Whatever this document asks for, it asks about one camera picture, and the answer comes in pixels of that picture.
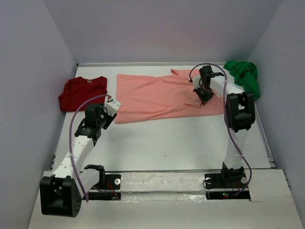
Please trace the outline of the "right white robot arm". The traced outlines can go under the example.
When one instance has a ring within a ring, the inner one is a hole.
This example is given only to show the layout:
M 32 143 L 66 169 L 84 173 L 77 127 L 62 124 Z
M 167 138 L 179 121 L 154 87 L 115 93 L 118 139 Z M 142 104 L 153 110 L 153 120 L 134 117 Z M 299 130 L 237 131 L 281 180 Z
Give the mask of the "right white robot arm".
M 255 122 L 254 95 L 229 83 L 224 70 L 215 73 L 213 66 L 209 63 L 199 64 L 199 75 L 191 77 L 190 81 L 194 84 L 193 91 L 204 105 L 216 94 L 222 97 L 229 140 L 221 171 L 206 174 L 203 183 L 207 189 L 231 188 L 235 184 L 245 187 L 248 179 L 244 165 L 248 162 L 243 150 L 247 133 Z

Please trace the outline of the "pink t-shirt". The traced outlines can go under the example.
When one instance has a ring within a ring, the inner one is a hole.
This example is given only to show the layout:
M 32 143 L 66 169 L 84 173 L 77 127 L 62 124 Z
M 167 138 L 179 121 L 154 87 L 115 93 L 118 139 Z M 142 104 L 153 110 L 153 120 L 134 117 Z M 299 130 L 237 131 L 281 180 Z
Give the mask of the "pink t-shirt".
M 203 104 L 193 91 L 190 76 L 195 70 L 172 69 L 170 75 L 117 75 L 116 99 L 122 104 L 115 122 L 126 124 L 168 118 L 222 115 L 223 100 L 219 94 Z

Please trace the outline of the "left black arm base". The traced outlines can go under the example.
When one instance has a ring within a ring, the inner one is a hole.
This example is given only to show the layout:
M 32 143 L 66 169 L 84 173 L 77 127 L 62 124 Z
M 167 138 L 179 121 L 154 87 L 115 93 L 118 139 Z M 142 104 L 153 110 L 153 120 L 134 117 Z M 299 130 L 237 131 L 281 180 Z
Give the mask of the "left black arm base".
M 89 170 L 98 172 L 99 181 L 88 191 L 88 200 L 120 200 L 121 199 L 121 174 L 106 173 L 101 165 L 87 165 L 81 172 Z

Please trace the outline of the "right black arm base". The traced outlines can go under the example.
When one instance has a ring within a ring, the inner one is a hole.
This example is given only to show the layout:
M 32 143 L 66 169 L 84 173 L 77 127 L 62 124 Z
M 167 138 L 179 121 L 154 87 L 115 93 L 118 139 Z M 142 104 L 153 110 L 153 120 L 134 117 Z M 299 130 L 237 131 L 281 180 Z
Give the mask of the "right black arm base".
M 203 187 L 208 200 L 250 199 L 244 168 L 233 169 L 223 164 L 220 172 L 204 175 Z

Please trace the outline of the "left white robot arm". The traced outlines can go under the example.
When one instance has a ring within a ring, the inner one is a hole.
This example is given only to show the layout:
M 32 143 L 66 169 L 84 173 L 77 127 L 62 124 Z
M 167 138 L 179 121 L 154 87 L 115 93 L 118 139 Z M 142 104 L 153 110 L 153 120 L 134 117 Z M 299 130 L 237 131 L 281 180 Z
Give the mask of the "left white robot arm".
M 75 133 L 69 132 L 69 151 L 51 175 L 40 181 L 41 212 L 43 215 L 74 218 L 79 214 L 83 199 L 89 199 L 91 189 L 107 186 L 112 197 L 117 196 L 101 165 L 83 163 L 102 135 L 117 116 L 121 103 L 110 99 L 104 104 L 89 104 Z

